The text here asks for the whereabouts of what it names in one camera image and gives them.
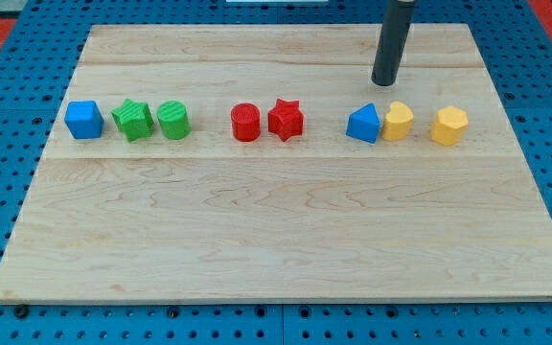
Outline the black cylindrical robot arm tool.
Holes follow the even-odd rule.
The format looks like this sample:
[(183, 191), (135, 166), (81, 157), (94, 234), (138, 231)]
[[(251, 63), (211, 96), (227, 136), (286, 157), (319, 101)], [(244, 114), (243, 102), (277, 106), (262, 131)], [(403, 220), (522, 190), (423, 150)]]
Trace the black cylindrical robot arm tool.
[(380, 30), (371, 80), (390, 86), (397, 78), (416, 0), (389, 0)]

